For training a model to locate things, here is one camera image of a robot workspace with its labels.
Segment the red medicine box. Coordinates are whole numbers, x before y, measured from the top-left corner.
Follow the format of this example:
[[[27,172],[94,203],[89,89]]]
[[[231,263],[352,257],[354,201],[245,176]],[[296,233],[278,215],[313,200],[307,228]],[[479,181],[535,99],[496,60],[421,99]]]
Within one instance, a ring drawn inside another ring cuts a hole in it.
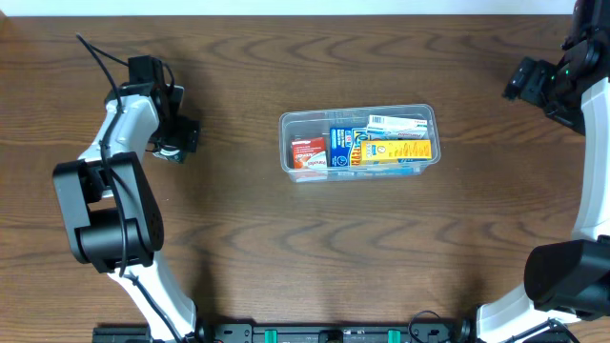
[[[327,151],[323,137],[295,139],[291,142],[295,169],[327,167]]]

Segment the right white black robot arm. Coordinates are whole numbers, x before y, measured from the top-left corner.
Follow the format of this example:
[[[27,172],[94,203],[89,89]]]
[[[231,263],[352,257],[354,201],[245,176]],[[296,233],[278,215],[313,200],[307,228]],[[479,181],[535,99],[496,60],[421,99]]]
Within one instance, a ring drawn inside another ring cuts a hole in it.
[[[526,342],[609,314],[609,31],[573,32],[557,64],[524,58],[503,93],[585,138],[579,210],[568,240],[534,248],[523,281],[478,307],[473,342]]]

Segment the blue Kool Fever box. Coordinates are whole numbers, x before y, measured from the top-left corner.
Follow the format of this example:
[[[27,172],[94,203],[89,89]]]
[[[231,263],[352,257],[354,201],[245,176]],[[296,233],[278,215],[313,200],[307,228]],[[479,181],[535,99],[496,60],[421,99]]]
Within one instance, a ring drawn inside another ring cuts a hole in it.
[[[370,135],[365,128],[333,127],[330,128],[330,165],[332,167],[358,167],[362,165],[361,144],[365,141],[388,140],[377,135]],[[426,161],[412,160],[402,163]]]

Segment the yellow medicine box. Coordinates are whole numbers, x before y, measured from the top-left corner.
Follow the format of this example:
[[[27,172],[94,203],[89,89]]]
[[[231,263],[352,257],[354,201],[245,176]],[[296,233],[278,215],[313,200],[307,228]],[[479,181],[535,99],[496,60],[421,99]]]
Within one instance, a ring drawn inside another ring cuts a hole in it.
[[[376,140],[361,144],[362,165],[429,160],[432,157],[430,140]]]

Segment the green round-logo box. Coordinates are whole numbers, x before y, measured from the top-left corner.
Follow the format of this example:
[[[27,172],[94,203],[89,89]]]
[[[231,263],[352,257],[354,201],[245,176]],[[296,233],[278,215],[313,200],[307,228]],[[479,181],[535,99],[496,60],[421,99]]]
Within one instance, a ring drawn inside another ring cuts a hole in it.
[[[186,153],[182,150],[165,150],[159,149],[152,152],[156,158],[163,159],[169,162],[183,164],[186,158]]]

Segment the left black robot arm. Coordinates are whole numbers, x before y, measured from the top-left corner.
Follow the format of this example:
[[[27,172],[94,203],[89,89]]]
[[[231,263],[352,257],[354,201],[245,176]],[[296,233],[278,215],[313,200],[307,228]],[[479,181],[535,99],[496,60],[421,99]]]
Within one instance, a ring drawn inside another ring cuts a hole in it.
[[[110,94],[91,145],[52,172],[72,255],[116,282],[148,322],[142,333],[97,330],[96,342],[205,339],[197,307],[161,251],[163,218],[142,166],[147,147],[166,135],[167,125],[186,125],[189,137],[196,137],[197,125],[177,113],[183,87],[156,100],[159,93],[148,83],[122,86],[118,94]]]

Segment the white green Panadol box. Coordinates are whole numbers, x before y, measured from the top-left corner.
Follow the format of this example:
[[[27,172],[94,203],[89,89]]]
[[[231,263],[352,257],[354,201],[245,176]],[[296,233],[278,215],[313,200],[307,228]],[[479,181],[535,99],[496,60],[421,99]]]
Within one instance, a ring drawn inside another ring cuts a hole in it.
[[[428,137],[428,122],[412,118],[370,115],[366,132],[388,140],[420,140]]]

